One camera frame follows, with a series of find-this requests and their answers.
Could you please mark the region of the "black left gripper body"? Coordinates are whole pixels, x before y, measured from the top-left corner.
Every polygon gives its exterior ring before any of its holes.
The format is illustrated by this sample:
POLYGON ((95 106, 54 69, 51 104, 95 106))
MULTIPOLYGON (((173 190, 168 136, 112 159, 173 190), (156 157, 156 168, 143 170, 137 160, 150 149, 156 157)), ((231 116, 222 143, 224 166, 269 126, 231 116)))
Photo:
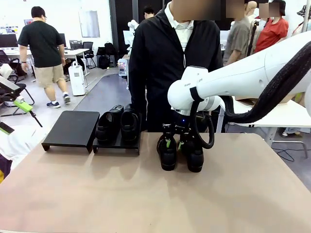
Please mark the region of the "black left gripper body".
POLYGON ((0 77, 0 101, 15 101, 20 97, 20 93, 22 92, 22 89, 12 83, 11 81, 7 80, 4 77, 0 77))

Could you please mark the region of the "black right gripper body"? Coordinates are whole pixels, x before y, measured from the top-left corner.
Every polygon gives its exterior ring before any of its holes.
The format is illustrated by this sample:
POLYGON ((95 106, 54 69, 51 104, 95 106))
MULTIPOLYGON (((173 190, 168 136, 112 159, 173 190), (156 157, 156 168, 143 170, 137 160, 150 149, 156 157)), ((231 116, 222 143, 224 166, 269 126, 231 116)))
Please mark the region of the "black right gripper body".
POLYGON ((185 134, 189 132, 189 128, 189 116, 173 116, 169 123, 162 124, 162 131, 167 134, 185 134))

